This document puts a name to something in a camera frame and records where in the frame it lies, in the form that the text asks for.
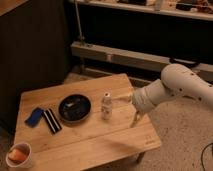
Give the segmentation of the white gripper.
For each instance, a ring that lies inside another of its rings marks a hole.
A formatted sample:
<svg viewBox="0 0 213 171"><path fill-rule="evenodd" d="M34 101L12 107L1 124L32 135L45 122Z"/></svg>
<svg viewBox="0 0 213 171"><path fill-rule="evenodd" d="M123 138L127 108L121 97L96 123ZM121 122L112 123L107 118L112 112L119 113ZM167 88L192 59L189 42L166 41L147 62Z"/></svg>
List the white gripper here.
<svg viewBox="0 0 213 171"><path fill-rule="evenodd" d="M137 110L130 125L130 128L132 128L140 121L141 113L149 113L159 104L158 88L153 85L144 86L142 88L136 89L133 92L133 95L132 93L123 94L113 97L113 100L132 100L132 104Z"/></svg>

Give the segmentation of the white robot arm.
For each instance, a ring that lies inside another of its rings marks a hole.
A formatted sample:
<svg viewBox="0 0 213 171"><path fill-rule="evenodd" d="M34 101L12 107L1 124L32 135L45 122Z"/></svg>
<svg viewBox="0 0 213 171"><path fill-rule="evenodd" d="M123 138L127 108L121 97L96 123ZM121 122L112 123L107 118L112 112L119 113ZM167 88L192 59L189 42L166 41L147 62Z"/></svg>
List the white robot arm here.
<svg viewBox="0 0 213 171"><path fill-rule="evenodd" d="M190 97L213 110L213 84L199 77L181 64L169 64L161 71L161 77L116 100L131 102L135 114L130 126L135 127L146 113L161 103L179 97Z"/></svg>

